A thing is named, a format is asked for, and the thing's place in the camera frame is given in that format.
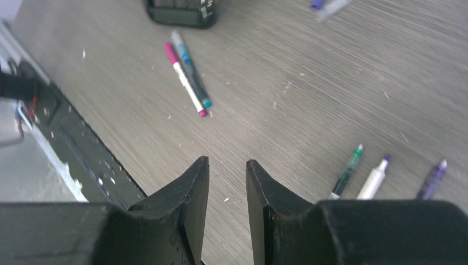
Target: pink marker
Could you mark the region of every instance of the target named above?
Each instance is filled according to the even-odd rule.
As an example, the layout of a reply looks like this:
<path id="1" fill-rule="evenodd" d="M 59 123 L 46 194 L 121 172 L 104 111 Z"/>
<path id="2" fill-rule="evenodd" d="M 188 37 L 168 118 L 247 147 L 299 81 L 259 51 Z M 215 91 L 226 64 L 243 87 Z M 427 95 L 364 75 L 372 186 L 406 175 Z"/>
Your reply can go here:
<path id="1" fill-rule="evenodd" d="M 202 117 L 206 116 L 206 110 L 203 108 L 200 101 L 196 97 L 195 92 L 193 91 L 193 88 L 190 85 L 190 82 L 184 73 L 184 70 L 182 70 L 182 66 L 180 65 L 179 58 L 177 57 L 176 51 L 174 51 L 172 44 L 164 43 L 164 51 L 166 52 L 167 58 L 172 63 L 172 67 L 174 67 L 174 70 L 177 73 L 177 76 L 179 76 L 179 80 L 182 83 L 182 86 L 184 86 L 185 90 L 189 93 L 190 99 L 195 105 L 196 111 L 198 112 L 198 114 L 200 114 L 200 116 Z"/>

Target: white speck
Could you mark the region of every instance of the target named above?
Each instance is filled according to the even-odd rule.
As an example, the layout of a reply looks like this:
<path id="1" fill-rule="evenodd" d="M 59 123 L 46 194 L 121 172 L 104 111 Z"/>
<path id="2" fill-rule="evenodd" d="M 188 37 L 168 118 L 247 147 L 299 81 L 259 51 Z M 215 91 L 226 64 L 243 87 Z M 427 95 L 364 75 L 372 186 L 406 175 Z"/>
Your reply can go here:
<path id="1" fill-rule="evenodd" d="M 403 136 L 403 138 L 405 138 L 405 141 L 408 142 L 408 139 L 406 139 L 405 135 L 400 131 L 400 134 L 401 136 Z"/>

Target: black plastic part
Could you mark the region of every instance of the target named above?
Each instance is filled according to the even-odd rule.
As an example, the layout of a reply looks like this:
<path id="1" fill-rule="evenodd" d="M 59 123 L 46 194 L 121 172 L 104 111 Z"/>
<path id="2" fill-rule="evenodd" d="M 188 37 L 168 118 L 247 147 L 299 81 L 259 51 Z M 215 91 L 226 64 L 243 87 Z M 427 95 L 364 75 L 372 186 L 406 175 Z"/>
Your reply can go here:
<path id="1" fill-rule="evenodd" d="M 0 97 L 31 102 L 38 96 L 41 83 L 36 79 L 9 75 L 0 71 Z"/>
<path id="2" fill-rule="evenodd" d="M 159 24 L 206 29 L 217 20 L 214 0 L 143 0 L 143 6 Z"/>
<path id="3" fill-rule="evenodd" d="M 247 162 L 255 265 L 468 264 L 468 219 L 436 201 L 313 205 Z"/>
<path id="4" fill-rule="evenodd" d="M 202 264 L 209 164 L 128 211 L 109 203 L 0 204 L 0 264 Z"/>
<path id="5" fill-rule="evenodd" d="M 59 159 L 68 164 L 88 201 L 111 202 L 126 209 L 146 197 L 55 84 L 41 83 L 34 68 L 24 61 L 17 74 L 0 73 L 0 96 L 24 100 L 30 107 L 33 96 L 38 96 L 36 126 Z"/>

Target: green marker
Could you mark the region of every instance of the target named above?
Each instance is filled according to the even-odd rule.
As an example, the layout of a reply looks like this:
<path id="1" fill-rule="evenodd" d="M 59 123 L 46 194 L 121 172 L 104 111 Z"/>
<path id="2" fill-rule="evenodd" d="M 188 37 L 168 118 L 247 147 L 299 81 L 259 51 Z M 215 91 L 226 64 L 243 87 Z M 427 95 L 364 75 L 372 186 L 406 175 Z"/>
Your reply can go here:
<path id="1" fill-rule="evenodd" d="M 356 165 L 359 163 L 361 154 L 363 153 L 363 145 L 359 145 L 356 151 L 354 151 L 353 156 L 349 159 L 346 168 L 339 177 L 337 184 L 332 190 L 332 194 L 328 197 L 329 200 L 338 200 L 341 194 L 343 193 L 344 187 L 348 184 L 349 179 L 353 175 Z"/>

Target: marker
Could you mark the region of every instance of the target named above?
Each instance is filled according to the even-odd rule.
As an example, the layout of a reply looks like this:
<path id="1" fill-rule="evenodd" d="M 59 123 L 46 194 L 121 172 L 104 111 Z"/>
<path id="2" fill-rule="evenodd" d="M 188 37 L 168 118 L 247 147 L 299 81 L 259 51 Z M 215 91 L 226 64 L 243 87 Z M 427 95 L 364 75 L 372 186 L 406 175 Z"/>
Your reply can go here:
<path id="1" fill-rule="evenodd" d="M 182 86 L 184 86 L 185 90 L 189 93 L 190 99 L 195 105 L 196 111 L 198 112 L 198 114 L 200 114 L 200 116 L 206 116 L 206 110 L 203 108 L 200 101 L 196 97 L 195 92 L 193 91 L 193 88 L 190 85 L 189 80 L 187 79 L 187 76 L 185 76 L 184 70 L 182 70 L 179 58 L 177 58 L 177 54 L 174 51 L 172 44 L 164 43 L 164 51 L 166 52 L 167 58 L 172 63 L 172 67 L 174 67 L 177 76 L 179 76 L 179 80 L 182 83 Z"/>
<path id="2" fill-rule="evenodd" d="M 380 162 L 380 165 L 370 172 L 367 181 L 364 183 L 363 188 L 359 192 L 358 200 L 370 200 L 374 197 L 375 193 L 384 181 L 385 169 L 390 161 L 390 155 L 386 155 L 385 158 Z"/>
<path id="3" fill-rule="evenodd" d="M 339 177 L 337 184 L 332 190 L 332 194 L 328 197 L 329 200 L 338 200 L 341 194 L 343 193 L 344 187 L 348 184 L 349 179 L 353 175 L 354 169 L 358 164 L 361 154 L 363 152 L 363 145 L 359 145 L 358 148 L 354 151 L 353 156 L 349 159 L 346 168 Z"/>
<path id="4" fill-rule="evenodd" d="M 326 5 L 322 10 L 319 11 L 317 15 L 317 22 L 322 22 L 327 19 L 329 16 L 337 13 L 342 8 L 351 3 L 352 0 L 334 0 L 330 4 Z"/>
<path id="5" fill-rule="evenodd" d="M 313 0 L 311 7 L 312 9 L 320 10 L 322 9 L 324 3 L 325 3 L 325 0 Z"/>
<path id="6" fill-rule="evenodd" d="M 438 166 L 433 168 L 429 176 L 424 181 L 421 186 L 418 195 L 416 195 L 417 200 L 430 200 L 434 195 L 435 191 L 439 187 L 442 179 L 445 176 L 445 171 L 447 170 L 447 161 L 444 159 L 440 162 Z"/>
<path id="7" fill-rule="evenodd" d="M 177 54 L 179 55 L 180 58 L 182 58 L 185 65 L 187 66 L 188 74 L 192 77 L 196 96 L 201 100 L 205 108 L 210 108 L 211 107 L 210 98 L 208 97 L 208 94 L 205 90 L 205 87 L 203 86 L 201 78 L 198 75 L 195 69 L 195 65 L 193 64 L 190 58 L 189 51 L 187 47 L 185 46 L 184 40 L 182 39 L 182 36 L 177 30 L 173 30 L 171 32 L 171 40 L 172 40 L 172 43 L 174 44 L 174 48 Z"/>

